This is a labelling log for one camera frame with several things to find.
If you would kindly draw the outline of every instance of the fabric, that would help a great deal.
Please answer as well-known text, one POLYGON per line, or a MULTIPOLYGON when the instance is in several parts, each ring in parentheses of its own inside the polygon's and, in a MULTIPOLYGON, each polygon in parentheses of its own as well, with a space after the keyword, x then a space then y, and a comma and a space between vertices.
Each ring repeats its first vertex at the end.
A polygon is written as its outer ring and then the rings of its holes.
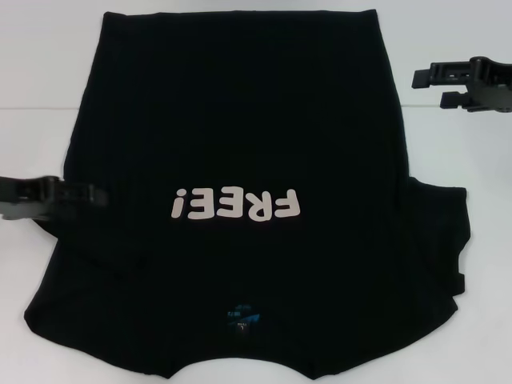
POLYGON ((409 176, 374 10, 105 14, 64 171, 111 204, 42 224, 26 321, 128 370, 338 374, 464 291, 466 191, 409 176))

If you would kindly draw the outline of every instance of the black plastic clip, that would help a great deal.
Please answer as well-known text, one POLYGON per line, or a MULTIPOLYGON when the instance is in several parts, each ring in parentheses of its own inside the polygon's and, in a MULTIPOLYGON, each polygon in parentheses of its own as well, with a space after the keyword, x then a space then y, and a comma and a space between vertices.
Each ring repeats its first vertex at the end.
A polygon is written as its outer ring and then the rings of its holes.
POLYGON ((0 178, 0 214, 5 220, 74 220, 78 205, 106 206, 107 195, 90 184, 69 184, 54 176, 0 178))
POLYGON ((484 57, 468 62, 433 62, 429 70, 414 72, 412 87, 466 86, 467 93, 445 92, 441 108, 462 106, 468 112, 512 112, 512 65, 484 57))

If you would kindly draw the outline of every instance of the sleeve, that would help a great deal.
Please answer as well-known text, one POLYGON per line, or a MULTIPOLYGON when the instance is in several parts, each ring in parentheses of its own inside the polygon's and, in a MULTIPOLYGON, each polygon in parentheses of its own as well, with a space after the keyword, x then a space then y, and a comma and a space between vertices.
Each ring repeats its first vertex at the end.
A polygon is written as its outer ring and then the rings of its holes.
POLYGON ((426 268, 448 294, 463 293, 458 257, 470 239, 466 190, 423 184, 415 178, 410 178, 407 189, 407 216, 426 268))

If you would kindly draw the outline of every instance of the white table surface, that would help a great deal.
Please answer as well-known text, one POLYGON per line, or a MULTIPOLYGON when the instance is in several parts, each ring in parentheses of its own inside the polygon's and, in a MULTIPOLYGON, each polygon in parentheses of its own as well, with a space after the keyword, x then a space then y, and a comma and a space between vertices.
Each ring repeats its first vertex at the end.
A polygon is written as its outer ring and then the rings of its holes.
MULTIPOLYGON (((329 384, 512 382, 512 114, 440 110, 447 89, 412 90, 431 62, 487 55, 512 62, 512 3, 430 0, 164 1, 0 0, 0 175, 62 175, 102 14, 210 10, 378 10, 403 105, 411 173, 464 186, 472 239, 461 256, 459 311, 428 337, 337 376, 329 384)), ((0 383, 157 383, 32 334, 22 319, 55 239, 30 221, 0 221, 0 383)), ((188 366, 172 383, 310 382, 268 362, 188 366)))

